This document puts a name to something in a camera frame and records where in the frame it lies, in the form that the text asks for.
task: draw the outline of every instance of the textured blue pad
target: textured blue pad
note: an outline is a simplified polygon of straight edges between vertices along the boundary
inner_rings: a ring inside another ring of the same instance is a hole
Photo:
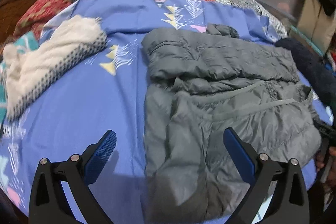
[[[242,180],[249,183],[250,185],[254,185],[255,166],[243,146],[237,140],[236,134],[234,134],[229,128],[225,129],[224,131],[223,143],[229,152]]]
[[[106,162],[116,147],[116,144],[117,136],[112,130],[109,130],[105,139],[84,167],[83,180],[87,186],[96,182]]]

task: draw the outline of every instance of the folded cream blanket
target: folded cream blanket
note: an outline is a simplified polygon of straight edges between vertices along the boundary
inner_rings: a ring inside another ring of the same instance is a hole
[[[7,118],[19,117],[52,83],[87,56],[106,47],[106,34],[94,18],[74,16],[64,21],[50,40],[32,52],[18,54],[13,44],[4,48]]]

